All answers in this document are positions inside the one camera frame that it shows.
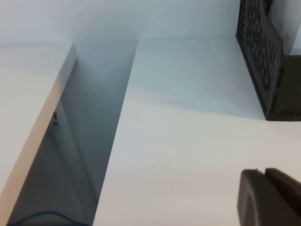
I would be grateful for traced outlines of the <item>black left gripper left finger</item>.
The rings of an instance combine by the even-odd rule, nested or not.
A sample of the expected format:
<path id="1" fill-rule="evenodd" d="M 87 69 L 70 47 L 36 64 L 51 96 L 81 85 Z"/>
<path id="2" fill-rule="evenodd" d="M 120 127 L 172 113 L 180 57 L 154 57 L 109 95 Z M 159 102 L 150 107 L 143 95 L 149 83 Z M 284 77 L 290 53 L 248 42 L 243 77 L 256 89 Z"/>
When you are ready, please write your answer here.
<path id="1" fill-rule="evenodd" d="M 294 211 L 267 180 L 265 172 L 245 169 L 238 192 L 241 226 L 299 226 L 301 211 Z"/>

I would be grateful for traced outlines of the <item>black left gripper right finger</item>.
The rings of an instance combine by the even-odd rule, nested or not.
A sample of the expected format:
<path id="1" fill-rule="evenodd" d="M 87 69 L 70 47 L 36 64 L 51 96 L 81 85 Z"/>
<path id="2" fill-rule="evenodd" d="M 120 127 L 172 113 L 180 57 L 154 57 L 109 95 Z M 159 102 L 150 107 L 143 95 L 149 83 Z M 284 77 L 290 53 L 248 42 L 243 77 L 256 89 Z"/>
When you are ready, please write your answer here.
<path id="1" fill-rule="evenodd" d="M 294 210 L 301 210 L 301 183 L 276 168 L 266 168 L 265 177 Z"/>

